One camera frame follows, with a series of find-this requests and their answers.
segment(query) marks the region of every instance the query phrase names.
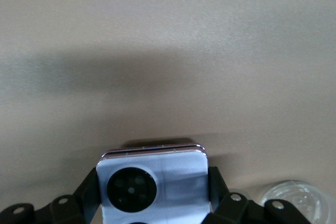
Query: clear plastic container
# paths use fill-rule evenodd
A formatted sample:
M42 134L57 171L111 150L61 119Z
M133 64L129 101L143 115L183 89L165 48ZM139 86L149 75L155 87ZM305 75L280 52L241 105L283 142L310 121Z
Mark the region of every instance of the clear plastic container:
M259 204L263 206L269 199L284 199L292 203L312 224L336 223L336 200L305 182L282 182L269 189Z

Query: phone camera module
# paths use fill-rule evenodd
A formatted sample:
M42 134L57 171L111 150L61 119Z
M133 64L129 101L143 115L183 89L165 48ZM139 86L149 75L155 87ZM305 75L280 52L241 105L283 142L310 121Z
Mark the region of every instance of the phone camera module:
M111 203L124 212L139 212L153 203L156 184L150 174L129 167L114 173L107 185Z

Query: circular camera bump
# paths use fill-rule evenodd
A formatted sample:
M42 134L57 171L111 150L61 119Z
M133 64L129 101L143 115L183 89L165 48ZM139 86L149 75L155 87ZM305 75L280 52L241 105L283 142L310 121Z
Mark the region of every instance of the circular camera bump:
M107 185L110 202L119 210L139 212L156 197L153 177L142 169L128 167L114 173Z

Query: metal bolt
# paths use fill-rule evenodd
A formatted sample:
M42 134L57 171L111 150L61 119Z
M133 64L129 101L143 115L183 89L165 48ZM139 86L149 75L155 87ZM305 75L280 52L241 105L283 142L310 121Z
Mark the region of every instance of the metal bolt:
M281 202L277 201L277 200L273 201L273 202L272 202L272 205L273 205L276 209L279 209L279 210L282 210L282 209L285 208L284 205L283 205Z
M241 201L242 198L240 195L238 194L231 194L231 199L234 200L234 201Z
M58 201L59 204L64 204L64 203L66 203L66 202L68 202L68 199L67 199L67 198L63 198L63 199L60 199L60 200Z
M25 210L24 207L18 207L13 211L13 214L17 215Z

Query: white phone back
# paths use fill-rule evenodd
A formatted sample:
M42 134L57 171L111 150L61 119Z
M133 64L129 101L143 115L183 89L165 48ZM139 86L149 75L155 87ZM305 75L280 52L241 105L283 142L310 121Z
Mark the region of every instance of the white phone back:
M110 177L135 167L149 173L156 183L154 202L139 212L124 212L107 194ZM208 160L200 151L104 157L97 165L104 224L200 224L210 212Z

